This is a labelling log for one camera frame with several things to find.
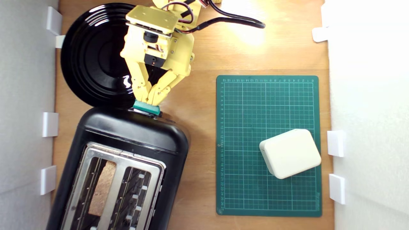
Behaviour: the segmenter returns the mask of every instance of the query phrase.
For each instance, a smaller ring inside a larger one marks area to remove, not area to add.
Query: white bracket
[[[63,43],[64,43],[65,35],[60,35],[55,37],[55,48],[61,49],[63,48]]]
[[[345,178],[330,174],[330,198],[344,205],[345,204]]]
[[[43,137],[58,136],[58,113],[43,113]]]
[[[41,170],[40,195],[45,195],[56,188],[57,166],[53,165]]]
[[[65,38],[65,35],[61,35],[63,16],[52,7],[48,7],[47,10],[47,30],[56,36],[55,48],[61,49]]]
[[[52,7],[48,7],[47,11],[47,30],[55,36],[61,35],[61,25],[63,16]]]
[[[312,39],[315,42],[322,42],[328,40],[329,26],[331,22],[330,5],[328,2],[321,6],[321,21],[322,27],[312,29]]]
[[[337,157],[344,157],[345,132],[327,131],[328,154]]]

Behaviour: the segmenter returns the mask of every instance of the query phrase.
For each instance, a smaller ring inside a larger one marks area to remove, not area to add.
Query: yellow robotic arm
[[[129,28],[121,51],[131,74],[136,100],[152,106],[158,106],[174,86],[189,76],[194,59],[191,33],[218,22],[265,27],[258,20],[222,11],[213,0],[153,2],[155,7],[138,5],[126,15]],[[226,17],[196,25],[201,8],[207,5]],[[166,70],[155,85],[149,82],[146,65]]]

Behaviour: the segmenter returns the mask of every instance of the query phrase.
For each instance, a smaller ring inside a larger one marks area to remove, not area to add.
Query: wooden table
[[[60,0],[63,33],[86,10],[109,0]],[[151,5],[149,0],[123,2]],[[333,171],[327,154],[326,131],[330,129],[328,54],[326,43],[314,43],[311,29],[321,26],[324,0],[223,0],[222,9],[255,17],[265,29],[218,23],[195,32],[196,55],[191,75],[177,85],[161,109],[185,125],[192,144],[169,223],[170,230],[269,229],[330,230],[334,205],[329,199],[328,174]],[[204,9],[200,21],[217,17]],[[80,117],[90,106],[78,99],[63,79],[57,51],[56,112],[60,131],[54,141],[58,181]],[[218,216],[216,214],[216,77],[220,74],[314,74],[319,76],[323,216],[283,218]]]

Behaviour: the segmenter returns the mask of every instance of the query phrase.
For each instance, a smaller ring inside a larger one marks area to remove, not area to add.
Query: yellow mounting plate
[[[137,5],[126,15],[126,19],[131,24],[140,24],[149,28],[162,31],[164,34],[171,34],[175,30],[178,17],[169,11],[156,7],[146,7]]]

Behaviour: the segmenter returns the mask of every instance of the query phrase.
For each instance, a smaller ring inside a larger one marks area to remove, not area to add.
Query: cutting mat
[[[258,147],[291,129],[308,129],[321,152],[317,76],[218,76],[218,214],[322,215],[321,166],[280,180]]]

